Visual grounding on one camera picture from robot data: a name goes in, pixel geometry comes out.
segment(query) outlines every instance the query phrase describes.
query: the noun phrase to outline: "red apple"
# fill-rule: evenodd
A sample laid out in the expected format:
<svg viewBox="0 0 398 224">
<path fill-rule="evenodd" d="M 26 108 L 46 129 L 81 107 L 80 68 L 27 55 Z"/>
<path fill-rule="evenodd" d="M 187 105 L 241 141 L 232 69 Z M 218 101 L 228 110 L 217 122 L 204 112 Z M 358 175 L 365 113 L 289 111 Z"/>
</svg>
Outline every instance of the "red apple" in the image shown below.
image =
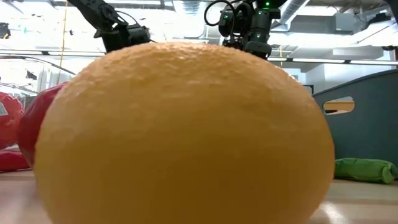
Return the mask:
<svg viewBox="0 0 398 224">
<path fill-rule="evenodd" d="M 40 92 L 29 105 L 19 123 L 17 143 L 30 167 L 33 167 L 35 162 L 35 145 L 44 116 L 54 100 L 55 95 L 65 84 L 66 82 Z"/>
</svg>

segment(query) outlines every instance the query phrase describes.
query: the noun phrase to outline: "orange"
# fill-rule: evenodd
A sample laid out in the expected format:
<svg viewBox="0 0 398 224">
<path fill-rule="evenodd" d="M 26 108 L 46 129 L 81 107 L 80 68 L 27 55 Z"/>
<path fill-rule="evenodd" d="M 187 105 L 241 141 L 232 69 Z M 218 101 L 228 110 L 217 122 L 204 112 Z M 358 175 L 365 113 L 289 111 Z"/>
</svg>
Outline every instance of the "orange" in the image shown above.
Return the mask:
<svg viewBox="0 0 398 224">
<path fill-rule="evenodd" d="M 36 146 L 54 224 L 302 224 L 334 169 L 307 91 L 215 45 L 143 44 L 95 60 L 54 99 Z"/>
</svg>

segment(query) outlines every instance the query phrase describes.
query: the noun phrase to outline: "table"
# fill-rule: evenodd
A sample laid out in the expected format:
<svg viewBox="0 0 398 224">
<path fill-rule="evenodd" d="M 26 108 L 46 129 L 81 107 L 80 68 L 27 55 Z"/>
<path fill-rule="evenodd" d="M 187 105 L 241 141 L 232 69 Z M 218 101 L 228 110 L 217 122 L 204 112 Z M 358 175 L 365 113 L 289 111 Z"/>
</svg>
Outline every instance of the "table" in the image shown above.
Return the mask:
<svg viewBox="0 0 398 224">
<path fill-rule="evenodd" d="M 31 171 L 0 174 L 1 224 L 51 224 Z M 398 182 L 393 185 L 335 180 L 308 224 L 397 224 Z"/>
</svg>

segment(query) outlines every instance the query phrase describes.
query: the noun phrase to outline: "red object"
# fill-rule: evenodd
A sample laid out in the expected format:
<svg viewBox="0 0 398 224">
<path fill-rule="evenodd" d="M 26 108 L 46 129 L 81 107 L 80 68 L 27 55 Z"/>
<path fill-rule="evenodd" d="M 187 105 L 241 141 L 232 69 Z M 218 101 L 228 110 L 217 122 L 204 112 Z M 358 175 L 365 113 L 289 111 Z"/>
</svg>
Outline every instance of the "red object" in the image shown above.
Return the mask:
<svg viewBox="0 0 398 224">
<path fill-rule="evenodd" d="M 0 172 L 10 172 L 28 168 L 29 165 L 21 152 L 0 151 Z"/>
<path fill-rule="evenodd" d="M 17 131 L 17 142 L 19 149 L 31 167 L 33 167 L 35 162 L 35 145 L 45 113 L 54 100 L 55 95 L 65 84 L 66 82 L 40 92 L 29 105 L 21 119 Z"/>
<path fill-rule="evenodd" d="M 0 149 L 17 142 L 17 128 L 24 114 L 24 108 L 18 99 L 0 92 Z"/>
</svg>

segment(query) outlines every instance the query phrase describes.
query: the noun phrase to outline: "green cloth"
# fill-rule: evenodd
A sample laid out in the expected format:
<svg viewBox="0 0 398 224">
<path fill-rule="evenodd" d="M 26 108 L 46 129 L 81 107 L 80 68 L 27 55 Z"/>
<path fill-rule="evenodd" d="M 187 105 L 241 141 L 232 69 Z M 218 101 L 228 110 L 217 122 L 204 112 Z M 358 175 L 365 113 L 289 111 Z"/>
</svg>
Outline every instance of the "green cloth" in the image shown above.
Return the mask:
<svg viewBox="0 0 398 224">
<path fill-rule="evenodd" d="M 335 178 L 391 184 L 398 176 L 391 162 L 377 159 L 344 158 L 336 160 Z"/>
</svg>

